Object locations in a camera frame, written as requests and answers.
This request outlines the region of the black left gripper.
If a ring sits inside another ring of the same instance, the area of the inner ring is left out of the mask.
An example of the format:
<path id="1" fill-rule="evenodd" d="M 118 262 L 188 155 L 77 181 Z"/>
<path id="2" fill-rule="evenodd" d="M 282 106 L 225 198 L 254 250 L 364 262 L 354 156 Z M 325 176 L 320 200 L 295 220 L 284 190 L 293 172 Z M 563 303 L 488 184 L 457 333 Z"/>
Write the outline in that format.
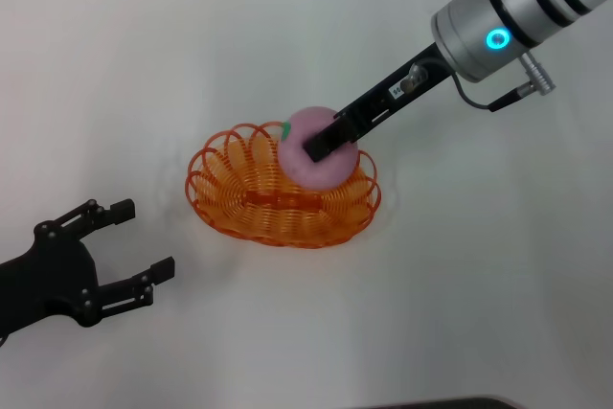
<path id="1" fill-rule="evenodd" d="M 37 224 L 31 248 L 0 263 L 0 338 L 54 315 L 68 316 L 88 328 L 100 318 L 151 306 L 154 287 L 175 275 L 173 257 L 99 287 L 93 258 L 80 242 L 134 217 L 131 199 L 109 208 L 89 199 L 63 216 Z"/>

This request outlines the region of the orange plastic wicker basket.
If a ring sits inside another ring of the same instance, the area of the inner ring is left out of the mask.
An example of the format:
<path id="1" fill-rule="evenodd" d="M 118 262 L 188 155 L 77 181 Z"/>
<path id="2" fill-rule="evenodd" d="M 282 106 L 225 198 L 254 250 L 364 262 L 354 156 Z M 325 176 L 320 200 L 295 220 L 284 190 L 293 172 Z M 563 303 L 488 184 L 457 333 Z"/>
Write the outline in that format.
<path id="1" fill-rule="evenodd" d="M 281 170 L 282 130 L 279 122 L 238 124 L 210 137 L 188 165 L 194 212 L 221 234 L 276 247 L 331 247 L 365 230 L 381 202 L 373 158 L 359 151 L 343 184 L 308 191 Z"/>

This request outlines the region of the pink toy peach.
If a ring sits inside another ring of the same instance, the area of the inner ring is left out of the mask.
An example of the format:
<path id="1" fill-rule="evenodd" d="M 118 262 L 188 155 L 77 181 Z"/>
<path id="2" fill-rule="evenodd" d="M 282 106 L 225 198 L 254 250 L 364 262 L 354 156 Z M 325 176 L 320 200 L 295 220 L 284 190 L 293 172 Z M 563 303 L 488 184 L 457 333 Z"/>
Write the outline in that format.
<path id="1" fill-rule="evenodd" d="M 335 112 L 312 106 L 295 112 L 283 123 L 278 143 L 278 160 L 283 173 L 300 187 L 327 191 L 344 183 L 353 173 L 359 158 L 358 147 L 346 143 L 319 162 L 313 162 L 304 149 L 307 139 L 334 120 Z"/>

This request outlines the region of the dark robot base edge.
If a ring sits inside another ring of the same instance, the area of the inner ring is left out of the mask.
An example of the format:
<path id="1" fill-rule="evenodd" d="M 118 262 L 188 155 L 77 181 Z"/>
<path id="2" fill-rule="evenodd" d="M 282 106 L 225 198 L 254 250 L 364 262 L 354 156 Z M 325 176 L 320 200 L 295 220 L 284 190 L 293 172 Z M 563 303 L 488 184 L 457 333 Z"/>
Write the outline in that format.
<path id="1" fill-rule="evenodd" d="M 507 400 L 493 397 L 466 397 L 427 400 L 380 406 L 376 409 L 520 409 Z"/>

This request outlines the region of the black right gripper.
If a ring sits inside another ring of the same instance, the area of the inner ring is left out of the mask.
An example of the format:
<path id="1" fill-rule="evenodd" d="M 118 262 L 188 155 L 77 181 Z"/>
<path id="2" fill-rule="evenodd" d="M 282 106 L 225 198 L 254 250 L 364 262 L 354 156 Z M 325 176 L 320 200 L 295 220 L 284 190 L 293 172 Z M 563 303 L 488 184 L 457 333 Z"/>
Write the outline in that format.
<path id="1" fill-rule="evenodd" d="M 386 118 L 450 77 L 451 73 L 445 67 L 425 63 L 429 59 L 443 59 L 436 44 L 429 45 L 400 66 L 348 107 L 338 112 L 329 125 L 308 138 L 303 144 L 308 157 L 318 163 L 344 145 L 355 143 Z M 409 76 L 413 64 L 424 68 L 427 78 L 415 90 L 406 93 L 399 88 L 399 84 Z"/>

